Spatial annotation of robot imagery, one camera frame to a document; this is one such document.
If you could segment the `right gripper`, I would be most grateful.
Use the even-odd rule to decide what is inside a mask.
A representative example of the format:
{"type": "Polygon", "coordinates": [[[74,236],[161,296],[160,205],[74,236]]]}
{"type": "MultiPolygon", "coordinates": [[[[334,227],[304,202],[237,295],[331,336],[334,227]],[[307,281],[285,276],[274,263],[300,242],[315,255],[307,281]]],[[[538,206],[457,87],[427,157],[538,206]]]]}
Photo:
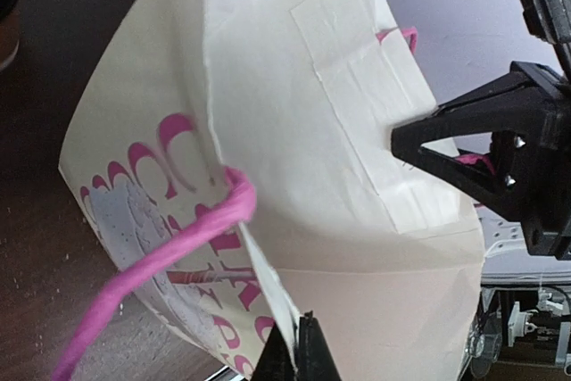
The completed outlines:
{"type": "Polygon", "coordinates": [[[563,74],[513,62],[509,72],[395,127],[395,158],[525,221],[531,254],[570,259],[570,0],[520,0],[529,33],[563,74]]]}

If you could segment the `pink paper bag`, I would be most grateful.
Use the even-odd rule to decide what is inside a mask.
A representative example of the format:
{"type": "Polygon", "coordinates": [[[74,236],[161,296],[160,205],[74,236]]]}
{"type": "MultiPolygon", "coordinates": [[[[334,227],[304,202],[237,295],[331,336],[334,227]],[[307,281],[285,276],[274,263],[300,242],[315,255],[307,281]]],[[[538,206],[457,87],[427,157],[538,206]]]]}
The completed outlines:
{"type": "Polygon", "coordinates": [[[81,96],[62,177],[134,293],[250,377],[312,311],[344,380],[454,380],[480,295],[470,199],[390,151],[435,99],[386,0],[136,0],[81,96]]]}

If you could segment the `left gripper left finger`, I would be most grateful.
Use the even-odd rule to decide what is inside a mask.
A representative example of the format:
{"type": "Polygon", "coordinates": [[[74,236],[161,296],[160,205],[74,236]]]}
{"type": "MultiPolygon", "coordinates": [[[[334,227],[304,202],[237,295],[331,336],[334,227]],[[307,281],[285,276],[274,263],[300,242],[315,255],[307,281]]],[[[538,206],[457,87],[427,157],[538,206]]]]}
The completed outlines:
{"type": "Polygon", "coordinates": [[[274,325],[252,374],[252,381],[294,380],[294,366],[291,362],[286,342],[277,325],[274,325]]]}

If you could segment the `brown paper coffee cup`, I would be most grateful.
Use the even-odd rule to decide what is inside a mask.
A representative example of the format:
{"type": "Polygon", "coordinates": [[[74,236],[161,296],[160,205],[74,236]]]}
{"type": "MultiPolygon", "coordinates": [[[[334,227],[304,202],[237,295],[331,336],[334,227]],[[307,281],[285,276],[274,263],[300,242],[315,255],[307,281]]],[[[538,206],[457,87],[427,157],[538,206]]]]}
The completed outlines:
{"type": "Polygon", "coordinates": [[[14,60],[19,50],[20,0],[1,0],[1,70],[5,70],[14,60]]]}

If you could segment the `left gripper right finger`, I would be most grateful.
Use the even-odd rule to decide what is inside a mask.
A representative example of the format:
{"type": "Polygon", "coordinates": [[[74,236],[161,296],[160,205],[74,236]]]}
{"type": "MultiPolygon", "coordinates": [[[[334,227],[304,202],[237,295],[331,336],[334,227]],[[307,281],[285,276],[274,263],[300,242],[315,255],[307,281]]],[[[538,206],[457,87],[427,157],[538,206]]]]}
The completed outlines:
{"type": "Polygon", "coordinates": [[[304,313],[300,318],[295,365],[297,380],[341,380],[319,321],[312,311],[304,313]]]}

